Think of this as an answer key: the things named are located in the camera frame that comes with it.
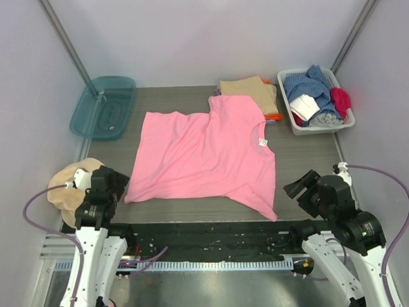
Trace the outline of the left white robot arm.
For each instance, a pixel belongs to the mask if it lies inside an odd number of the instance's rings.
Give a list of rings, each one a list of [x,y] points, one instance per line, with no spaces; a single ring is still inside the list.
[[[136,238],[130,224],[112,223],[129,178],[106,166],[75,172],[75,188],[85,192],[75,211],[75,245],[70,278],[61,306],[109,306],[109,293],[123,255]]]

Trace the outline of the beige t shirt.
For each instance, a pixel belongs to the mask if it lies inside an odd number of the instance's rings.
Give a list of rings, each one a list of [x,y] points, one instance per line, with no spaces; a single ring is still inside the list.
[[[222,95],[250,96],[264,115],[278,114],[277,88],[264,83],[258,75],[237,81],[219,81]]]

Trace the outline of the lavender t shirt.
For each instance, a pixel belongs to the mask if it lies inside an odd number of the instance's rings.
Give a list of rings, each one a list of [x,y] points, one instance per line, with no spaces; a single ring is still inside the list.
[[[216,87],[215,89],[215,96],[222,95],[221,90]],[[265,120],[267,123],[273,123],[282,120],[282,116],[280,114],[273,114],[273,115],[265,115]]]

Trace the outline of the orange t shirt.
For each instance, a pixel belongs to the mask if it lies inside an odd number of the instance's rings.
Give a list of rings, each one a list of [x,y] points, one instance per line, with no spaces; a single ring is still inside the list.
[[[268,92],[273,93],[273,96],[275,97],[274,105],[276,106],[276,108],[278,108],[277,107],[277,102],[276,102],[276,98],[277,98],[277,89],[276,89],[276,87],[274,85],[270,84],[270,81],[268,81],[268,80],[263,80],[263,83],[265,85],[267,85]],[[280,114],[278,111],[276,111],[275,113],[266,114],[265,118],[266,118],[267,121],[270,121],[270,120],[282,121],[282,119],[283,119],[282,114]]]

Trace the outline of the pink t shirt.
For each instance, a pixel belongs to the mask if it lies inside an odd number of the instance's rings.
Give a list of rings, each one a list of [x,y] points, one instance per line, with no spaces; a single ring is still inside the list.
[[[223,196],[276,221],[275,155],[261,109],[245,95],[208,103],[208,113],[146,113],[125,202]]]

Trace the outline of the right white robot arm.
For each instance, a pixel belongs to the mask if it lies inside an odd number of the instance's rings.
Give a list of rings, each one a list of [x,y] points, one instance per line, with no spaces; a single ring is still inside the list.
[[[351,176],[346,164],[334,167],[331,175],[311,170],[284,186],[286,194],[312,217],[322,217],[354,267],[352,273],[331,250],[329,240],[310,219],[289,229],[289,246],[307,253],[327,280],[342,295],[345,306],[401,306],[388,261],[396,237],[388,244],[379,220],[355,205]]]

